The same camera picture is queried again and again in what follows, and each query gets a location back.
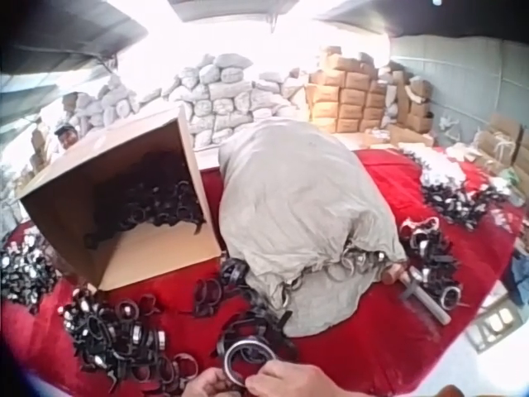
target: gray wall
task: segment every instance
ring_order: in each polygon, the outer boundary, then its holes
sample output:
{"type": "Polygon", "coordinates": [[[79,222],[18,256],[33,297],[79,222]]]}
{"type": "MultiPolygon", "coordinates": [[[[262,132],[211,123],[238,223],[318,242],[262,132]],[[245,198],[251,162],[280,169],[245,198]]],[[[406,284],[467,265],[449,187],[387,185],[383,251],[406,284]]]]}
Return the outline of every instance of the gray wall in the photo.
{"type": "Polygon", "coordinates": [[[407,36],[391,40],[391,59],[434,85],[436,122],[460,120],[472,140],[494,111],[529,126],[529,46],[485,37],[407,36]]]}

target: red table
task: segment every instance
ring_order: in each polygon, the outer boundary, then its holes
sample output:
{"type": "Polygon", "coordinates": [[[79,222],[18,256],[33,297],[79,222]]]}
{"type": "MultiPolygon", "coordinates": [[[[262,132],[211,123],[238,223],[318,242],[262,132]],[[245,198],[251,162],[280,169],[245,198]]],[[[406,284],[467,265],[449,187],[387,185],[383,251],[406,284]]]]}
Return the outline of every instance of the red table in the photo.
{"type": "MultiPolygon", "coordinates": [[[[410,160],[392,151],[356,153],[388,200],[397,222],[436,215],[422,202],[420,171],[410,160]]],[[[483,182],[484,177],[472,165],[463,165],[463,169],[470,185],[483,182]]],[[[212,218],[218,219],[222,196],[218,170],[204,171],[203,183],[212,218]]],[[[514,234],[496,227],[489,215],[474,232],[441,221],[445,235],[454,243],[453,253],[461,262],[456,276],[464,285],[462,300],[470,306],[457,308],[449,325],[442,327],[414,299],[403,304],[398,297],[403,291],[399,283],[378,284],[365,294],[351,318],[320,335],[296,339],[300,361],[320,366],[349,390],[376,395],[413,391],[472,321],[507,266],[522,222],[522,211],[508,211],[514,234]]],[[[216,261],[208,261],[117,289],[111,292],[111,300],[155,293],[164,307],[159,324],[168,333],[169,352],[189,352],[199,359],[202,368],[215,366],[218,362],[209,354],[220,328],[244,307],[244,302],[234,299],[225,303],[214,318],[195,319],[181,312],[192,307],[195,281],[214,272],[216,265],[216,261]]],[[[76,397],[104,395],[109,380],[104,374],[79,371],[70,337],[56,314],[57,307],[70,299],[72,288],[65,280],[59,282],[44,298],[35,317],[22,306],[2,304],[2,334],[21,365],[43,380],[76,397]]],[[[140,396],[142,387],[127,381],[117,395],[140,396]]]]}

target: hand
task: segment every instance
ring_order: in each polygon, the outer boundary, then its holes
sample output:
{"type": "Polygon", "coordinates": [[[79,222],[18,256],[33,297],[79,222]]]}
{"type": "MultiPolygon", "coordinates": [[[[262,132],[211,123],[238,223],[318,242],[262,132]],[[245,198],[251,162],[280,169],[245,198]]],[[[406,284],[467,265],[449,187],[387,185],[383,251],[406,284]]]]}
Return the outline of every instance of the hand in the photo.
{"type": "Polygon", "coordinates": [[[368,397],[339,388],[317,366],[276,360],[268,361],[257,375],[249,376],[245,386],[257,397],[368,397]]]}
{"type": "Polygon", "coordinates": [[[182,397],[240,397],[239,393],[228,391],[230,386],[220,368],[209,368],[185,386],[182,397]]]}

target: person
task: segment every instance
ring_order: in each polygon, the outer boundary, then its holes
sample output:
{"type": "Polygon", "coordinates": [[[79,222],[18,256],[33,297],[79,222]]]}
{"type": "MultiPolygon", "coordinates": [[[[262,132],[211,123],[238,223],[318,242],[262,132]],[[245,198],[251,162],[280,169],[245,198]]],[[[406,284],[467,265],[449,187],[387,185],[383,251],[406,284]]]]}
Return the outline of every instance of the person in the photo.
{"type": "MultiPolygon", "coordinates": [[[[245,386],[256,397],[371,397],[345,391],[317,366],[272,360],[256,375],[246,378],[245,386]]],[[[239,397],[230,391],[231,383],[219,368],[209,368],[188,383],[182,397],[239,397]]]]}
{"type": "Polygon", "coordinates": [[[71,124],[64,124],[55,131],[55,135],[59,139],[63,149],[68,149],[79,140],[77,130],[71,124]]]}

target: open cardboard box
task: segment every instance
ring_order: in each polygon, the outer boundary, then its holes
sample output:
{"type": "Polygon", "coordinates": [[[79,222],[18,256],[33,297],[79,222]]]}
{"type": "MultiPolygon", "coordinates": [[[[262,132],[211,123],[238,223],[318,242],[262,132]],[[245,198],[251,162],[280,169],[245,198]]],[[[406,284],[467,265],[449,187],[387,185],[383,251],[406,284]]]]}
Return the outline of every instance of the open cardboard box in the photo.
{"type": "Polygon", "coordinates": [[[87,135],[40,172],[20,200],[44,237],[96,288],[115,289],[218,257],[206,194],[193,153],[183,109],[135,116],[87,135]],[[206,223],[155,227],[143,223],[118,233],[95,251],[83,244],[94,230],[93,188],[127,170],[152,151],[173,151],[185,158],[206,223]]]}

